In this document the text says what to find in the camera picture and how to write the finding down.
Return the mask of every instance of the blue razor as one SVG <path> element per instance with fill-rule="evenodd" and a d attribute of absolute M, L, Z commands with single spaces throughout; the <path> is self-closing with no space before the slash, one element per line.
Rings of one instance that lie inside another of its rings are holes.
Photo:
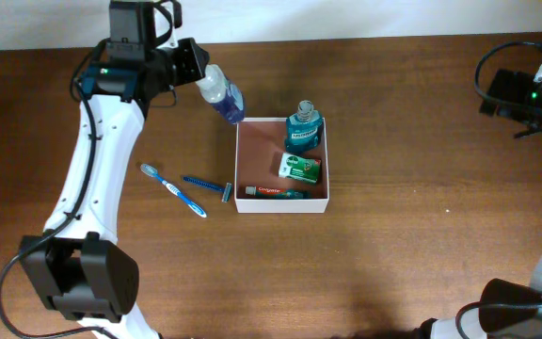
<path fill-rule="evenodd" d="M 230 200 L 230 194 L 231 194 L 231 188 L 232 188 L 232 185 L 230 183 L 227 183 L 225 187 L 223 187 L 217 184 L 207 183 L 203 180 L 200 180 L 194 177 L 189 177 L 189 176 L 184 176 L 183 180 L 187 183 L 200 186 L 202 188 L 206 188 L 206 189 L 213 190 L 215 192 L 223 193 L 223 197 L 221 198 L 222 202 L 228 202 Z"/>

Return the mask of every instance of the green toothpaste box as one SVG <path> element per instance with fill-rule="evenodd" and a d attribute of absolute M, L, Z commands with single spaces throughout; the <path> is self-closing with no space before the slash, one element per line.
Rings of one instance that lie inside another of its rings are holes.
<path fill-rule="evenodd" d="M 279 165 L 279 177 L 291 178 L 309 184 L 316 184 L 321 172 L 321 160 L 305 159 L 284 153 Z"/>

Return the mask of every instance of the razor blade head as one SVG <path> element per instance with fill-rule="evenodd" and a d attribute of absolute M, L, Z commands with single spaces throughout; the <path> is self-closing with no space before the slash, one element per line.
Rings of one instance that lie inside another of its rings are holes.
<path fill-rule="evenodd" d="M 231 188 L 232 188 L 232 185 L 231 183 L 227 183 L 225 185 L 225 191 L 223 192 L 223 198 L 221 198 L 221 201 L 222 202 L 228 202 L 230 200 L 230 197 L 231 197 Z"/>

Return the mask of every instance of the white wall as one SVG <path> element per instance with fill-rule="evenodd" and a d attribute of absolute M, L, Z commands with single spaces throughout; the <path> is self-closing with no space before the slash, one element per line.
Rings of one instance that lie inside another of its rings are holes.
<path fill-rule="evenodd" d="M 0 0 L 0 50 L 92 46 L 108 0 Z M 542 0 L 183 0 L 179 38 L 314 40 L 542 31 Z"/>

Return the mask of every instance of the blue mouthwash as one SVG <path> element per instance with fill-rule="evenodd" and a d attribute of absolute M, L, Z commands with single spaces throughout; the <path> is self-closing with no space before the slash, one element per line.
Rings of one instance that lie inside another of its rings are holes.
<path fill-rule="evenodd" d="M 229 123 L 236 124 L 242 121 L 246 105 L 240 89 L 225 77 L 216 65 L 207 65 L 204 72 L 206 76 L 196 81 L 204 100 Z"/>
<path fill-rule="evenodd" d="M 285 145 L 286 151 L 292 154 L 301 154 L 312 150 L 319 145 L 319 128 L 324 120 L 312 102 L 305 100 L 298 104 L 298 112 L 286 119 L 288 137 Z"/>

